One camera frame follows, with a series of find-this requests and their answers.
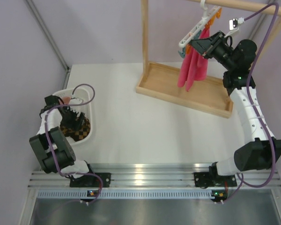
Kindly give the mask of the orange clothes clip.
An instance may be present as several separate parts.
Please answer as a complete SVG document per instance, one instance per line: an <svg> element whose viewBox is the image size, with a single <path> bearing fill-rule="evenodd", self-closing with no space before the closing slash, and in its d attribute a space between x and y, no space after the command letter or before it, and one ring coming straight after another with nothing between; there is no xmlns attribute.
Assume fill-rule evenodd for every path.
<svg viewBox="0 0 281 225"><path fill-rule="evenodd" d="M187 44L185 47L185 55L188 55L192 52L192 46L190 44Z"/></svg>

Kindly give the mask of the white plastic clip hanger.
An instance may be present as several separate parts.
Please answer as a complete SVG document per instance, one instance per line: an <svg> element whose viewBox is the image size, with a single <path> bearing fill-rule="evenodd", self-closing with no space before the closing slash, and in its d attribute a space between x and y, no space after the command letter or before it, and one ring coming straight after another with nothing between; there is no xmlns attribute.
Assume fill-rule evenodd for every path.
<svg viewBox="0 0 281 225"><path fill-rule="evenodd" d="M205 0L200 0L200 7L203 10L203 16L201 20L180 40L178 43L178 46L180 48L185 48L187 44L194 39L197 34L202 31L205 26L212 21L216 15L219 14L221 11L222 7L220 6L213 6L211 9L208 8L206 1Z"/></svg>

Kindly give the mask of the magenta pink cloth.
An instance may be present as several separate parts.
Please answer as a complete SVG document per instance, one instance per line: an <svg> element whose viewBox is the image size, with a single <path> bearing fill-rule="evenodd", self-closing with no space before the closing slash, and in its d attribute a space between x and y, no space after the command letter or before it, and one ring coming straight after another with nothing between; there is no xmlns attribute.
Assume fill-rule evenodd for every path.
<svg viewBox="0 0 281 225"><path fill-rule="evenodd" d="M189 91L195 81L203 81L207 77L208 60L201 57L192 48L192 52L185 55L179 72L177 86L185 87Z"/></svg>

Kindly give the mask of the brown yellow argyle sock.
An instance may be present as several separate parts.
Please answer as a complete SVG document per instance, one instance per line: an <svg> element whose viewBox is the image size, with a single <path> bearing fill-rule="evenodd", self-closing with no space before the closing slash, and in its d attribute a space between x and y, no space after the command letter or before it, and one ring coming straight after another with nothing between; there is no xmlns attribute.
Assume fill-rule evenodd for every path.
<svg viewBox="0 0 281 225"><path fill-rule="evenodd" d="M90 133L91 124L88 118L84 118L84 123L80 130L74 131L65 126L60 126L60 129L65 137L70 137L75 142L84 140Z"/></svg>

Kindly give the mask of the teal clothes clip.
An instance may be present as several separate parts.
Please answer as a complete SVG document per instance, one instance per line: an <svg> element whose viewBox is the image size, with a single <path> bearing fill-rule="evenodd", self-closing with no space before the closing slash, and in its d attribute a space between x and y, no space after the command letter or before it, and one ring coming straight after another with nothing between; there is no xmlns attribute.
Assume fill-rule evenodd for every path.
<svg viewBox="0 0 281 225"><path fill-rule="evenodd" d="M182 49L182 51L178 51L179 56L184 59L185 58L185 48Z"/></svg>

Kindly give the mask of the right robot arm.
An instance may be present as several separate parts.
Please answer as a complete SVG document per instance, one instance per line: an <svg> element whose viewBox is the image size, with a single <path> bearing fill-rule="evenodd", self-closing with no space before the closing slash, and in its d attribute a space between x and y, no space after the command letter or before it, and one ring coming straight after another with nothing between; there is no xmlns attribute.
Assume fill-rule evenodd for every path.
<svg viewBox="0 0 281 225"><path fill-rule="evenodd" d="M244 146L226 160L214 162L209 168L209 180L215 186L226 176L270 169L273 176L281 156L281 140L276 139L266 124L257 100L257 90L251 75L257 45L249 39L241 40L233 48L232 37L219 31L208 38L192 39L191 47L205 59L216 59L226 68L223 86L236 107L244 132Z"/></svg>

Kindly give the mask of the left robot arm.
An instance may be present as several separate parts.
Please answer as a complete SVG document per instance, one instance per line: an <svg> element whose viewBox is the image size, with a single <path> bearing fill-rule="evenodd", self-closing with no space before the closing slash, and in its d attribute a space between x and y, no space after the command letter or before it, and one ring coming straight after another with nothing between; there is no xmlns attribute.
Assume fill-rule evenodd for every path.
<svg viewBox="0 0 281 225"><path fill-rule="evenodd" d="M74 109L82 101L74 97L50 95L40 111L41 126L29 139L30 146L45 173L57 173L71 180L79 179L86 186L96 182L89 163L78 160L72 144L84 140L91 125L85 113Z"/></svg>

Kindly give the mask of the white perforated plastic basket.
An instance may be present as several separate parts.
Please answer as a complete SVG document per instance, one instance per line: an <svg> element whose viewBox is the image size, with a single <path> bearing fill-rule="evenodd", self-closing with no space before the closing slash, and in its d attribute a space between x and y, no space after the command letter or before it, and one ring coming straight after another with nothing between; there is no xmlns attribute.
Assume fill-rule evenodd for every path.
<svg viewBox="0 0 281 225"><path fill-rule="evenodd" d="M82 103L82 111L81 113L85 113L85 118L88 118L91 124L91 130L89 135L82 141L75 142L70 137L66 137L68 142L71 144L71 146L78 146L82 145L82 143L86 142L88 139L90 139L92 132L93 132L93 118L92 118L92 105L90 103L90 100L93 98L94 94L90 93L90 91L82 86L78 88L72 88L72 89L64 89L57 91L53 93L54 96L57 96L59 99L59 102L61 104L64 104L62 98L63 97L70 97L70 98L81 98L83 99L84 103Z"/></svg>

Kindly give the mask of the pink sock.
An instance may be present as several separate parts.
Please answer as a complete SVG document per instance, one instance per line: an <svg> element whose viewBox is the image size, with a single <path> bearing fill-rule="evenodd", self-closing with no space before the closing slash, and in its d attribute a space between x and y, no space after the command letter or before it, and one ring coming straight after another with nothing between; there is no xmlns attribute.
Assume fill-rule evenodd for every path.
<svg viewBox="0 0 281 225"><path fill-rule="evenodd" d="M67 105L67 104L69 104L71 98L70 97L63 97L62 100L63 100L64 104Z"/></svg>

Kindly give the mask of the wooden drying rack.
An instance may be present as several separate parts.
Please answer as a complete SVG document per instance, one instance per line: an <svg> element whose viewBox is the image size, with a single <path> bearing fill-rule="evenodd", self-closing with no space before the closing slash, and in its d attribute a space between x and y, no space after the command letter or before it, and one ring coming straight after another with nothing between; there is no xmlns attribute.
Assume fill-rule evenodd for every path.
<svg viewBox="0 0 281 225"><path fill-rule="evenodd" d="M261 12L273 15L274 22L270 26L270 31L267 33L265 41L262 46L257 46L256 59L253 64L254 67L264 49L270 45L274 37L281 30L281 7L277 6L275 3L264 5L237 0L213 0L211 4L222 8L228 7L252 11L254 15ZM177 82L181 67L171 67L148 60L148 2L146 0L141 3L141 12L143 74L136 87L136 91L153 98L229 118L235 106L223 86L222 80L226 68L217 62L216 59L207 59L208 67L206 79L203 81L195 81L189 91L186 91L185 87L179 88ZM209 33L210 27L213 25L215 18L219 18L220 15L221 11L194 39L212 36L213 34Z"/></svg>

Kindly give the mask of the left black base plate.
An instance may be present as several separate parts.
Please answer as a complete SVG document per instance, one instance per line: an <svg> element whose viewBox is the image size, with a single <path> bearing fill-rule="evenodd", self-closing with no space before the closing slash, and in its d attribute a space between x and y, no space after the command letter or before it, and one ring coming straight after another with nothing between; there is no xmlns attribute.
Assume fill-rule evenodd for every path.
<svg viewBox="0 0 281 225"><path fill-rule="evenodd" d="M103 185L101 185L100 180L94 176L83 175L79 178L74 178L73 176L68 176L70 179L70 187L71 188L109 188L111 183L111 173L109 172L98 172L97 176L101 178L103 181Z"/></svg>

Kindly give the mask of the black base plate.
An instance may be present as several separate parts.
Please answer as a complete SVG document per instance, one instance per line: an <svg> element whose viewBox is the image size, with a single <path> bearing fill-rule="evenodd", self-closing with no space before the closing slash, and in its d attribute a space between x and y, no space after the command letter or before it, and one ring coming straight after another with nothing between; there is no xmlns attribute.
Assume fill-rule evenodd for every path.
<svg viewBox="0 0 281 225"><path fill-rule="evenodd" d="M197 188L209 187L236 187L237 181L235 175L218 176L210 172L194 172L194 182Z"/></svg>
<svg viewBox="0 0 281 225"><path fill-rule="evenodd" d="M103 181L103 185L101 185L100 180L94 176L83 175L79 178L74 178L73 176L68 176L70 179L70 187L71 188L109 188L111 183L111 173L109 172L98 172L97 176L101 178Z"/></svg>

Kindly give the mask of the aluminium mounting rail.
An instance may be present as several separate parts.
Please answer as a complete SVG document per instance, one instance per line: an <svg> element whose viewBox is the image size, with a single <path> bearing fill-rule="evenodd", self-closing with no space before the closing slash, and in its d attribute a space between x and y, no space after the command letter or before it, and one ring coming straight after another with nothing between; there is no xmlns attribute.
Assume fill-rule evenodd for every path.
<svg viewBox="0 0 281 225"><path fill-rule="evenodd" d="M111 188L195 188L193 173L208 172L209 164L92 164L97 173L111 173ZM244 172L244 180L258 185L270 170ZM33 171L28 188L69 188L69 179L58 174ZM278 172L263 189L281 188Z"/></svg>

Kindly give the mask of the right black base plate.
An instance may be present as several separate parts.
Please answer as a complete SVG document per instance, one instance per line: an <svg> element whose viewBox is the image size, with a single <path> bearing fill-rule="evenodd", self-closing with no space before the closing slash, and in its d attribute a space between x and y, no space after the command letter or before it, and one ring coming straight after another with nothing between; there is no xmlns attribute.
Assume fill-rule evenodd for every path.
<svg viewBox="0 0 281 225"><path fill-rule="evenodd" d="M194 182L197 188L209 187L236 187L237 181L235 175L218 176L210 172L194 172Z"/></svg>

